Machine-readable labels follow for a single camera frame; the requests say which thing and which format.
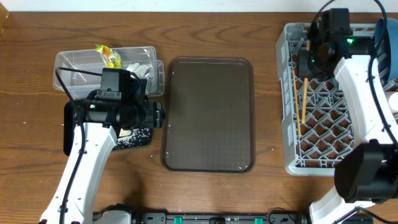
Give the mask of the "pink cup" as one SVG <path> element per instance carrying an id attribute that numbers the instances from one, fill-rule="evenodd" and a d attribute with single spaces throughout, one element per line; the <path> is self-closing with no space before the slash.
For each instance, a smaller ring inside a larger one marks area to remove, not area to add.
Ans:
<path id="1" fill-rule="evenodd" d="M 398 112 L 398 92 L 397 91 L 388 91 L 385 92 L 386 94 L 386 99 L 388 102 L 388 105 L 390 107 L 390 110 L 392 113 L 397 113 Z"/>

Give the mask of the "yellow snack wrapper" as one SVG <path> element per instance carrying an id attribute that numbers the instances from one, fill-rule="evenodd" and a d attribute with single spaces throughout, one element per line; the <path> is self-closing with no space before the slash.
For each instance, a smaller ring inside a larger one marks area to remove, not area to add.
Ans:
<path id="1" fill-rule="evenodd" d="M 100 53 L 106 68 L 122 68 L 121 56 L 105 45 L 96 45 L 95 50 Z"/>

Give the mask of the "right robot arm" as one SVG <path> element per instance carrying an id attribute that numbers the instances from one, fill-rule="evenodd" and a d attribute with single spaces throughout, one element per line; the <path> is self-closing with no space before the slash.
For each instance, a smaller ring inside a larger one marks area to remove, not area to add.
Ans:
<path id="1" fill-rule="evenodd" d="M 341 223 L 397 197 L 397 122 L 376 59 L 387 19 L 380 25 L 373 37 L 357 36 L 349 10 L 320 10 L 307 36 L 309 48 L 298 54 L 299 77 L 338 82 L 354 132 L 354 149 L 335 167 L 332 189 L 309 207 L 310 223 Z"/>

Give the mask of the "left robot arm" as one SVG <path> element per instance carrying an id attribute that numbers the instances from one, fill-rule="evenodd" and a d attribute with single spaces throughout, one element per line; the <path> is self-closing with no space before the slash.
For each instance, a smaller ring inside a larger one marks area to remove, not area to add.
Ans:
<path id="1" fill-rule="evenodd" d="M 69 155 L 57 190 L 40 223 L 140 223 L 133 209 L 117 203 L 94 212 L 104 167 L 120 131 L 161 128 L 162 104 L 149 101 L 147 80 L 134 72 L 104 68 L 100 87 L 76 100 L 60 82 L 69 101 L 64 107 L 65 149 Z"/>

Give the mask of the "white tissue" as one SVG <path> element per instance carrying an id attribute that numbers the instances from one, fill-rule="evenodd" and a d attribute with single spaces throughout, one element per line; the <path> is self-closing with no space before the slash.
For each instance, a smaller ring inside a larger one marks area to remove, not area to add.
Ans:
<path id="1" fill-rule="evenodd" d="M 129 64 L 126 70 L 133 72 L 138 77 L 142 77 L 142 78 L 150 75 L 150 66 L 149 65 L 141 65 L 139 63 Z"/>

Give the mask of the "blue plate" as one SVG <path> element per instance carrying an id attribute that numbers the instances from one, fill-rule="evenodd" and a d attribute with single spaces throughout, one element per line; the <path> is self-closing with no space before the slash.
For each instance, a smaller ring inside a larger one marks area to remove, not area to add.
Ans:
<path id="1" fill-rule="evenodd" d="M 385 81 L 397 79 L 397 20 L 387 19 L 386 34 L 377 51 L 379 76 Z"/>

